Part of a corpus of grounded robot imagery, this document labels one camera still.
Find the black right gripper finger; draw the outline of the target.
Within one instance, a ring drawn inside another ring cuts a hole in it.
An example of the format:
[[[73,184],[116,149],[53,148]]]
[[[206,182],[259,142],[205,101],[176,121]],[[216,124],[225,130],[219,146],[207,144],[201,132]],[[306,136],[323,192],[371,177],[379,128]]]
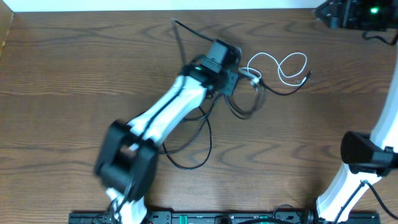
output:
[[[316,18],[319,21],[322,21],[324,25],[331,29],[337,29],[338,28],[338,18],[335,16],[332,16],[331,14],[327,15],[317,15]]]
[[[334,0],[326,0],[315,8],[314,14],[316,16],[331,16],[335,5]]]

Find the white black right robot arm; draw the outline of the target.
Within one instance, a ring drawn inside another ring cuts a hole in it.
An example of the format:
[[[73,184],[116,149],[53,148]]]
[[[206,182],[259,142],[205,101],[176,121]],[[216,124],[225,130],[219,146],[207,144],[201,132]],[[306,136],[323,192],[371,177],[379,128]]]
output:
[[[314,10],[331,29],[370,31],[397,29],[397,1],[327,0]],[[345,223],[357,201],[373,185],[397,169],[397,73],[394,72],[381,116],[371,133],[348,131],[341,141],[342,164],[326,191],[316,199],[302,223]]]

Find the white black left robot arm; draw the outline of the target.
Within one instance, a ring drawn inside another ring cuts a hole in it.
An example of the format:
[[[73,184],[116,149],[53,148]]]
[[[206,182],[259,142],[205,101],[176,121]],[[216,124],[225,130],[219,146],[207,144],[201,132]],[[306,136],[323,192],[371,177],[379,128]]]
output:
[[[141,223],[147,214],[144,196],[157,170],[159,147],[205,97],[215,91],[230,95],[236,88],[236,67],[209,68],[191,63],[182,68],[170,90],[153,106],[124,123],[108,128],[94,173],[111,198],[112,223]]]

